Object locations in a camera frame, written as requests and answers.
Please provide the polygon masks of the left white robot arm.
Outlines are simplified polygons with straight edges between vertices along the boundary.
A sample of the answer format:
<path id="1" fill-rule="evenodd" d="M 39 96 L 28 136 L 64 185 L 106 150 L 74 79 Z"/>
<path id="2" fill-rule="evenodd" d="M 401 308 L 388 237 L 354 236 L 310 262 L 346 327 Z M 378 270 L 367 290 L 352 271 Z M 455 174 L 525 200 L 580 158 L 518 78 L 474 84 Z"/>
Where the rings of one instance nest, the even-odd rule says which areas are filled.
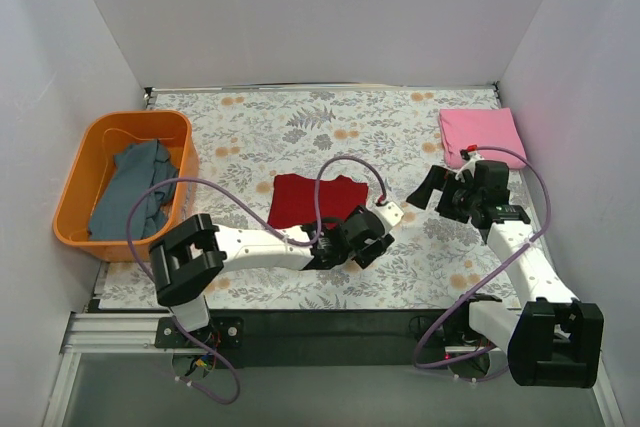
<path id="1" fill-rule="evenodd" d="M 221 273 L 258 268 L 330 270 L 348 261 L 367 268 L 394 242 L 391 230 L 403 211 L 387 201 L 358 206 L 341 221 L 294 226 L 274 233 L 236 229 L 198 214 L 149 247 L 157 303 L 178 321 L 178 334 L 193 347 L 215 331 L 204 291 Z"/>

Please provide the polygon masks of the red t shirt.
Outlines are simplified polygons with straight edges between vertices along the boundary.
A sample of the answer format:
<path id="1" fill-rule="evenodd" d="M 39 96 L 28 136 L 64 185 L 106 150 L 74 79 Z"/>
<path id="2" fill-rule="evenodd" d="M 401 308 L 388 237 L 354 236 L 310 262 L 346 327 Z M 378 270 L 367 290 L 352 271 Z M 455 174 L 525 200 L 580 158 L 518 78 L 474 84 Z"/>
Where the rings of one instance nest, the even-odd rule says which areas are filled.
<path id="1" fill-rule="evenodd" d="M 297 174 L 277 175 L 267 223 L 275 229 L 287 229 L 316 221 L 315 180 Z M 320 182 L 319 209 L 322 218 L 344 221 L 358 206 L 364 205 L 369 188 L 339 175 Z"/>

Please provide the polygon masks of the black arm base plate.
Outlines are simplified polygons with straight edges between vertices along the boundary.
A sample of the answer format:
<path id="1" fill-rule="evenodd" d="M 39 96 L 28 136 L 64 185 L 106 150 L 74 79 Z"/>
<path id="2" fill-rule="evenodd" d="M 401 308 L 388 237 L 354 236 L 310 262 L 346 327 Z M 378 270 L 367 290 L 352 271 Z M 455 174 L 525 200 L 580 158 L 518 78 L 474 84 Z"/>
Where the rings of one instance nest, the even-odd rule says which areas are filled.
<path id="1" fill-rule="evenodd" d="M 441 311 L 214 310 L 193 334 L 234 367 L 412 365 Z"/>

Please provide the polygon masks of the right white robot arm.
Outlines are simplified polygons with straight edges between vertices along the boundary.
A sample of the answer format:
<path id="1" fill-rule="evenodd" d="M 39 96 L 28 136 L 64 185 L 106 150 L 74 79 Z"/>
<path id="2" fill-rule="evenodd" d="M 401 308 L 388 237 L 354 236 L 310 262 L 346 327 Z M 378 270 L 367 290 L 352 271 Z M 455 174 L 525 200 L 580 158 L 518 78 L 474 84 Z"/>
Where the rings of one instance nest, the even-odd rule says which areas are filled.
<path id="1" fill-rule="evenodd" d="M 495 296 L 482 293 L 489 274 L 449 307 L 423 334 L 416 348 L 450 318 L 454 336 L 464 344 L 485 338 L 506 354 L 513 380 L 520 386 L 591 388 L 600 361 L 604 316 L 582 302 L 558 277 L 536 242 L 525 209 L 510 201 L 509 169 L 503 162 L 471 160 L 461 171 L 433 166 L 409 204 L 426 208 L 433 192 L 441 196 L 437 213 L 475 227 L 499 259 L 521 311 L 510 311 Z"/>

